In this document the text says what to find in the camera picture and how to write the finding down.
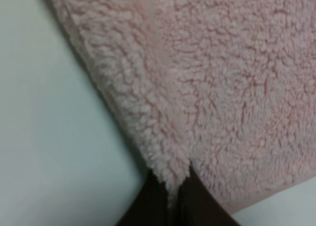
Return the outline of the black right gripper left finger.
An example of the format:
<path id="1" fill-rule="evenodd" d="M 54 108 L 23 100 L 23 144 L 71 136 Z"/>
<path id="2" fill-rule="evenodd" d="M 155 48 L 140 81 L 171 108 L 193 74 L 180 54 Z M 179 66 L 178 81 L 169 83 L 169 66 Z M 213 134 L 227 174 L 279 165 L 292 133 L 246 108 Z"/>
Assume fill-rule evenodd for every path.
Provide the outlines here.
<path id="1" fill-rule="evenodd" d="M 117 223 L 118 226 L 179 226 L 177 206 L 167 207 L 167 191 L 152 171 L 137 197 Z"/>

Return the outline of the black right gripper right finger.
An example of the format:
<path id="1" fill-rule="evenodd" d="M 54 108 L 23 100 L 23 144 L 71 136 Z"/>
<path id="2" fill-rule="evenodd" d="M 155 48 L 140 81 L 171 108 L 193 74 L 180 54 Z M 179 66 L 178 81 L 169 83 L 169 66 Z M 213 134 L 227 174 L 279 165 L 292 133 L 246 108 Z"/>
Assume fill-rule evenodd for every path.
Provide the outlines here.
<path id="1" fill-rule="evenodd" d="M 206 189 L 193 167 L 180 187 L 180 225 L 238 226 L 239 223 Z"/>

